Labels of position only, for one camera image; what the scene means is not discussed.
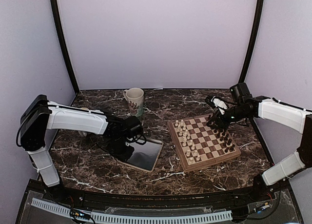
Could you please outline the wooden chessboard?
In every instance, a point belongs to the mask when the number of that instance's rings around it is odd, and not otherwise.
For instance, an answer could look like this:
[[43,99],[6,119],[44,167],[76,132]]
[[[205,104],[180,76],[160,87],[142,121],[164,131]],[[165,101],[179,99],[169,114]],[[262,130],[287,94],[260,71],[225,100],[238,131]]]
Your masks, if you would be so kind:
[[[175,145],[178,157],[181,161],[182,168],[184,172],[191,172],[198,169],[203,169],[212,165],[216,165],[218,163],[226,162],[235,158],[238,158],[241,155],[241,151],[235,143],[235,151],[230,153],[224,153],[223,150],[216,150],[215,146],[210,138],[213,134],[212,129],[206,125],[207,121],[211,118],[211,114],[189,117],[184,119],[177,119],[179,121],[178,125],[180,125],[180,121],[184,120],[184,125],[191,138],[187,139],[187,146],[182,146],[182,136],[183,136],[183,126],[182,131],[178,132],[177,127],[175,127],[175,121],[171,120],[167,122],[167,127],[169,129],[171,138]],[[200,160],[196,161],[196,157],[193,156],[193,151],[191,150],[192,146],[189,146],[189,141],[193,141],[193,145],[195,145],[195,150],[197,150],[198,155],[200,156]],[[190,156],[186,156],[187,150],[191,151]]]

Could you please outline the silver metal tray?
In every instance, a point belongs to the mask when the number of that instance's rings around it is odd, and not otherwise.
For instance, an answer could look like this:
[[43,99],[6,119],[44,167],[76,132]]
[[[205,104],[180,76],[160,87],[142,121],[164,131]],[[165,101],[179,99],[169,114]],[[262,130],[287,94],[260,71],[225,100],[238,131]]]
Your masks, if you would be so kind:
[[139,144],[143,142],[144,140],[139,140],[136,143],[126,143],[128,147],[133,148],[133,151],[129,159],[121,163],[145,172],[153,172],[163,148],[163,142],[147,138],[145,144]]

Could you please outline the white chess queen piece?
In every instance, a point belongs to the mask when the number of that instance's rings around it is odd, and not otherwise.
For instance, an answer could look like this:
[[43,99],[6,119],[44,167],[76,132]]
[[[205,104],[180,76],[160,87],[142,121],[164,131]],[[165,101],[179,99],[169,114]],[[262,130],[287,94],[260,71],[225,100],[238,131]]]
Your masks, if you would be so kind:
[[187,136],[188,136],[188,134],[186,132],[184,132],[183,136],[182,136],[182,139],[183,139],[184,142],[187,141]]

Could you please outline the white chess knight piece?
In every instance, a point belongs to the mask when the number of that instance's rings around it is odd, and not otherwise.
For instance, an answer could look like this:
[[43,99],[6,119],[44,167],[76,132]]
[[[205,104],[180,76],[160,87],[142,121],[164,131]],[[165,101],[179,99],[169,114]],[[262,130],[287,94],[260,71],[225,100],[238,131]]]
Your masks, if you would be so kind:
[[177,130],[178,130],[178,132],[181,132],[182,131],[182,127],[180,125],[178,125]]

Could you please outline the white chess king piece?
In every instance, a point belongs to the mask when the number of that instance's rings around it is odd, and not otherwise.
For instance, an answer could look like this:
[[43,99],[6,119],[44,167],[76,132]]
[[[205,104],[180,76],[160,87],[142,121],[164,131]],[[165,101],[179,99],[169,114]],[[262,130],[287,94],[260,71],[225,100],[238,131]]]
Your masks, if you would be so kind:
[[187,146],[187,139],[183,139],[182,146],[183,147]]

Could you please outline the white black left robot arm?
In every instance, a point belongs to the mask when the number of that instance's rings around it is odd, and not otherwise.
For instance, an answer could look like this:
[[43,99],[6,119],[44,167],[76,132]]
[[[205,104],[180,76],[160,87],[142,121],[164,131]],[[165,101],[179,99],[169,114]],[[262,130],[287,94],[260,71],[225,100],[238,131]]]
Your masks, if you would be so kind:
[[100,110],[88,110],[51,102],[46,95],[35,97],[20,118],[16,145],[23,148],[39,173],[45,190],[57,202],[69,198],[63,181],[46,147],[47,130],[99,135],[108,139],[107,151],[126,162],[134,152],[134,144],[144,145],[141,121],[136,116],[120,118]]

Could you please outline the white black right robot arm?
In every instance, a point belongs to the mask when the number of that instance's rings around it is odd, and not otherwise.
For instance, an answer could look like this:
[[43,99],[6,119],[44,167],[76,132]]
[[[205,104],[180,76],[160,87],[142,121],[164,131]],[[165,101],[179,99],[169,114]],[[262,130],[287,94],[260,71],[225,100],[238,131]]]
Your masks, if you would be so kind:
[[312,166],[312,112],[309,109],[294,106],[274,97],[254,97],[246,83],[241,82],[230,87],[232,100],[218,96],[207,96],[205,102],[215,110],[207,121],[207,126],[225,132],[231,123],[255,118],[275,124],[277,137],[282,133],[295,135],[291,142],[297,142],[297,148],[287,146],[281,160],[269,169],[255,176],[249,190],[249,198],[260,201],[274,187],[291,179],[296,174]]

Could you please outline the dark chess pieces row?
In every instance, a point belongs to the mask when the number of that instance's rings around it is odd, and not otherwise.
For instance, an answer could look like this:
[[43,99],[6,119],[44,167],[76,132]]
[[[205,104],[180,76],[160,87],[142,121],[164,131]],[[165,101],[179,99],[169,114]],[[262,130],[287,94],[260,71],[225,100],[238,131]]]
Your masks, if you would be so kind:
[[213,128],[212,133],[210,138],[216,150],[222,149],[225,154],[235,151],[236,145],[227,131]]

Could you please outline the white floral ceramic mug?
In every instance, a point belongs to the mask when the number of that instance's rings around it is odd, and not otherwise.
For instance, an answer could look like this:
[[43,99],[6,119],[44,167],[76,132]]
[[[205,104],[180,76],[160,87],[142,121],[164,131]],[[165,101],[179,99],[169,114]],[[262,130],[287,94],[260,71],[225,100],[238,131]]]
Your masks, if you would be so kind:
[[143,115],[144,91],[140,88],[131,88],[123,91],[130,113],[136,117]]

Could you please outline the white mug orange interior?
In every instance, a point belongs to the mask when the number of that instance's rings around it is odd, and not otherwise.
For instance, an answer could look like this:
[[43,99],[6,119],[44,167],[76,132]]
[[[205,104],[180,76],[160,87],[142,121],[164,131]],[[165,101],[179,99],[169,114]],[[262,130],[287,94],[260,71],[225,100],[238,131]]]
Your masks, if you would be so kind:
[[78,133],[82,136],[82,137],[86,137],[88,135],[87,132],[85,131],[78,131]]

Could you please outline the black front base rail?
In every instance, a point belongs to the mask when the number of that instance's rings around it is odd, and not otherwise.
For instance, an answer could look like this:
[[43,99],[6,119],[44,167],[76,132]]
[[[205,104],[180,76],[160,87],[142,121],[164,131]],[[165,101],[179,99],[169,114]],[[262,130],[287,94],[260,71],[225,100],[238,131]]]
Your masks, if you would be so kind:
[[[29,205],[27,200],[30,198],[30,193],[39,193],[39,198],[44,197],[48,201],[52,201],[48,195],[44,194],[44,185],[40,181],[30,179],[27,188],[24,192],[22,202],[19,207],[19,215]],[[294,193],[289,182],[282,182],[280,188],[281,198],[277,210],[283,207],[296,211],[297,203]],[[124,207],[124,208],[142,208],[142,209],[177,209],[177,208],[192,208],[200,206],[212,206],[213,208],[229,208],[229,209],[245,209],[247,205],[256,202],[264,202],[269,200],[269,196],[262,194],[258,199],[252,199],[249,193],[252,187],[245,187],[242,189],[219,191],[213,193],[191,194],[191,195],[157,195],[157,196],[143,196],[143,195],[120,195],[102,192],[92,192],[87,190],[79,190],[65,187],[65,191],[71,195],[74,200],[74,207],[83,209],[104,209],[106,207]]]

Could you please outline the right black frame post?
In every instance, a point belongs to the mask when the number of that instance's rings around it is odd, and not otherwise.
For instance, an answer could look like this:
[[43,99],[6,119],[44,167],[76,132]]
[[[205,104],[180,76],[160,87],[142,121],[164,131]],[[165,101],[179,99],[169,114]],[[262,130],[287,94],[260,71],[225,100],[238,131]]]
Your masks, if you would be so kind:
[[256,43],[256,38],[257,38],[259,26],[260,26],[263,4],[264,4],[264,0],[256,1],[251,35],[250,35],[250,39],[249,39],[249,43],[248,43],[248,47],[246,51],[246,56],[243,62],[242,70],[240,73],[240,77],[238,79],[238,83],[245,82],[246,77],[247,77],[247,73],[249,70],[250,63],[251,63],[251,59],[252,59],[252,55],[253,55],[254,47]]

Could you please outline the black frame post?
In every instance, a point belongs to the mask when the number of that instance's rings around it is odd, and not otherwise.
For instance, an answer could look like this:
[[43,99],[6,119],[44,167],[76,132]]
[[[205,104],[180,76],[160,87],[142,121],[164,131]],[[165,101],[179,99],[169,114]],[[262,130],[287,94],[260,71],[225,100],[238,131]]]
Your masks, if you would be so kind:
[[259,26],[260,26],[263,4],[264,4],[264,0],[256,1],[251,35],[250,35],[250,39],[249,39],[249,43],[248,43],[248,47],[246,51],[246,56],[243,62],[242,70],[240,73],[240,77],[238,79],[238,83],[245,82],[246,77],[247,77],[247,73],[249,70],[250,63],[251,63],[251,59],[252,59],[252,55],[253,55],[254,47],[256,43],[256,38],[257,38]]
[[61,49],[63,60],[65,63],[65,67],[66,67],[72,88],[74,90],[74,93],[77,95],[80,92],[80,89],[78,87],[78,82],[77,82],[77,79],[76,79],[75,74],[74,74],[74,69],[72,67],[69,52],[67,49],[67,44],[65,41],[65,36],[64,36],[64,32],[63,32],[63,28],[62,28],[62,22],[61,22],[60,13],[59,13],[58,0],[50,0],[50,4],[51,4],[54,24],[55,24],[55,28],[56,28],[56,33],[57,33],[57,37],[58,37],[58,42],[60,45],[60,49]]

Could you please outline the left black frame post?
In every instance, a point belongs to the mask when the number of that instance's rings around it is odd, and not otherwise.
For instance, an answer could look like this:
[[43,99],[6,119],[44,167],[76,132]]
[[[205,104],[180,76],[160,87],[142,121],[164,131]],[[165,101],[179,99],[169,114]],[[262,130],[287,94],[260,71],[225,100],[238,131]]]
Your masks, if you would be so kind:
[[51,4],[54,24],[55,24],[55,28],[56,28],[56,33],[57,33],[57,37],[58,37],[58,42],[60,45],[60,49],[61,49],[63,60],[65,63],[65,67],[66,67],[72,88],[74,90],[74,93],[77,95],[80,92],[80,89],[78,87],[78,82],[77,82],[77,79],[76,79],[75,74],[74,74],[74,69],[72,67],[69,52],[67,49],[67,44],[65,41],[65,36],[64,36],[64,32],[63,32],[63,28],[62,28],[62,22],[61,22],[60,13],[59,13],[58,0],[50,0],[50,4]]

